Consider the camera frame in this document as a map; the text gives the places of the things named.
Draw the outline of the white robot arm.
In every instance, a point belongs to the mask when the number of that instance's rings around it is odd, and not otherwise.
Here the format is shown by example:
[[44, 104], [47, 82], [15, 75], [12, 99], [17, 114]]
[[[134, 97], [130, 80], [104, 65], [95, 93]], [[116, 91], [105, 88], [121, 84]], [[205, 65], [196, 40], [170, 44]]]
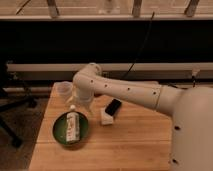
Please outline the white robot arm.
[[77, 104], [96, 93], [155, 110], [172, 118], [170, 171], [213, 171], [213, 88], [189, 89], [104, 78], [101, 66], [85, 65], [73, 76]]

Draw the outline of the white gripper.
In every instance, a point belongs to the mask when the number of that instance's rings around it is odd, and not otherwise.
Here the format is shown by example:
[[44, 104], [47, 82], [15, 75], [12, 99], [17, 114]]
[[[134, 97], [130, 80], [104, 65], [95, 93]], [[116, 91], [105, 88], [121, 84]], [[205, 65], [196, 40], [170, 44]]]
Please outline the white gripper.
[[93, 101], [93, 98], [94, 98], [93, 92], [73, 87], [72, 95], [68, 98], [66, 103], [69, 106], [75, 105], [78, 107], [83, 107], [90, 115], [92, 115], [90, 105]]

